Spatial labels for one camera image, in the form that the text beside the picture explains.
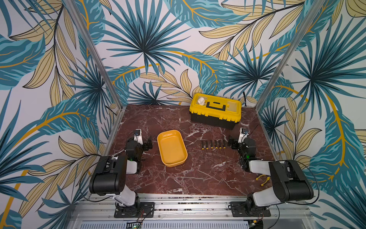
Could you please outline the yellow plastic storage tray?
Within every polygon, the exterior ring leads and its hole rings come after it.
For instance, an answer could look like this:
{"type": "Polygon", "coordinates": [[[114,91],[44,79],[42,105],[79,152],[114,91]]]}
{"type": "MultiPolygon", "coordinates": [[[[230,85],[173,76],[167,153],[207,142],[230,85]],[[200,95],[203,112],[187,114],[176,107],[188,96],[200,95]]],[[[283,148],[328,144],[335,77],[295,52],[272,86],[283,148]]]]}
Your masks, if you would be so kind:
{"type": "Polygon", "coordinates": [[[157,137],[161,161],[169,168],[183,164],[188,152],[183,137],[178,130],[162,132],[157,137]]]}

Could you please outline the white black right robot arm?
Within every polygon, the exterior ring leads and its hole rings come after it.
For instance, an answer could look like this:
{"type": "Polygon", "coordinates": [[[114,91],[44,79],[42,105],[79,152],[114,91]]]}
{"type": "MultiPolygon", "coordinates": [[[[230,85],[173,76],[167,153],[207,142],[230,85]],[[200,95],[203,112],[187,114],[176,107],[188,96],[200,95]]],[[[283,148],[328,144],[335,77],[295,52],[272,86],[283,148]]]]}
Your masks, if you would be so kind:
{"type": "Polygon", "coordinates": [[[272,186],[247,196],[244,208],[264,208],[282,203],[310,200],[314,191],[295,160],[260,160],[256,158],[256,142],[251,138],[243,140],[229,139],[228,145],[239,153],[242,169],[249,173],[266,175],[272,180],[272,186]]]}

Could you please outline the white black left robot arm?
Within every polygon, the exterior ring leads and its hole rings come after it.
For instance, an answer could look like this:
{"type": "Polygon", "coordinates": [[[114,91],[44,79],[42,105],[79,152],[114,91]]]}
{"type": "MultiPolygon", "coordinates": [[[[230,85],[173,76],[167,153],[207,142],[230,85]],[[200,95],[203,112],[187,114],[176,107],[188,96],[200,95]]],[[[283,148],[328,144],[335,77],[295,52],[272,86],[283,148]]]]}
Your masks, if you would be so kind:
{"type": "Polygon", "coordinates": [[[139,196],[127,187],[126,176],[140,172],[142,154],[152,149],[152,145],[151,138],[142,144],[130,138],[126,143],[125,155],[103,156],[91,177],[90,193],[111,197],[119,208],[139,209],[141,206],[139,196]]]}

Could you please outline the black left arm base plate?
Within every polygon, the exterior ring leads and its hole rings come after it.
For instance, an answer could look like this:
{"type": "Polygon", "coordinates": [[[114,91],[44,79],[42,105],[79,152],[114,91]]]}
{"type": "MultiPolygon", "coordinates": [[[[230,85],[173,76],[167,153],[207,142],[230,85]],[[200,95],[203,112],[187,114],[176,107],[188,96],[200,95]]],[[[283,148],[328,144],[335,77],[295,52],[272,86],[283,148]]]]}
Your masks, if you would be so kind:
{"type": "Polygon", "coordinates": [[[154,215],[155,203],[154,202],[141,202],[131,207],[122,207],[116,202],[115,204],[114,218],[152,218],[154,215]]]}

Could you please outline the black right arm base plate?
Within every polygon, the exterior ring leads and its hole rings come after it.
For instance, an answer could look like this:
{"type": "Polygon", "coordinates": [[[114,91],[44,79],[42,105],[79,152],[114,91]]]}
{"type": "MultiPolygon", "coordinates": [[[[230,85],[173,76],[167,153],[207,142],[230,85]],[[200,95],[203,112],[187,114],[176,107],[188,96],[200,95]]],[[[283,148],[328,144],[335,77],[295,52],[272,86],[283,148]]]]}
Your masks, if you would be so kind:
{"type": "Polygon", "coordinates": [[[252,206],[246,201],[232,201],[228,205],[233,217],[270,217],[271,213],[268,207],[252,206]]]}

